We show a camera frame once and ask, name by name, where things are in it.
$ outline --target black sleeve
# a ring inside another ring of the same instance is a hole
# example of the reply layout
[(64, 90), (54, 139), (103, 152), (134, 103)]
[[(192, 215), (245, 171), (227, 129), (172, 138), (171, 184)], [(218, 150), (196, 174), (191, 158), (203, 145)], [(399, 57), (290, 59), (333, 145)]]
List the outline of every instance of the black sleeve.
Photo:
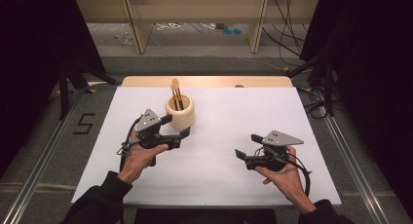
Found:
[(123, 197), (131, 185), (109, 171), (101, 186), (91, 187), (69, 209), (61, 223), (115, 223), (123, 213)]
[(314, 203), (316, 210), (301, 214), (300, 219), (304, 224), (354, 224), (345, 215), (337, 214), (329, 200)]

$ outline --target table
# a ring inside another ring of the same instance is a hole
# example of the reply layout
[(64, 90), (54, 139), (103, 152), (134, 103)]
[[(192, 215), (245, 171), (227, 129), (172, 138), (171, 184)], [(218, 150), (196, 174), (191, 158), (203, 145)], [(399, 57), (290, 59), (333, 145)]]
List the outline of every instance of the table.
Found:
[[(173, 78), (180, 80), (181, 92), (194, 99), (195, 124), (179, 149), (157, 156), (157, 164), (147, 168), (133, 183), (124, 198), (126, 205), (157, 208), (291, 205), (276, 187), (262, 185), (264, 178), (247, 170), (235, 155), (235, 149), (252, 155), (260, 145), (252, 142), (250, 135), (266, 136), (272, 130), (304, 140), (304, 144), (295, 148), (297, 157), (313, 171), (310, 198), (341, 204), (298, 93), (286, 82), (287, 78), (168, 76), (128, 77), (118, 88), (72, 202), (89, 187), (100, 184), (108, 170), (118, 170), (120, 156), (116, 152), (134, 119), (146, 108), (163, 117)], [(147, 87), (144, 81), (158, 87)], [(249, 88), (232, 88), (234, 84)], [(177, 131), (164, 125), (161, 133)]]

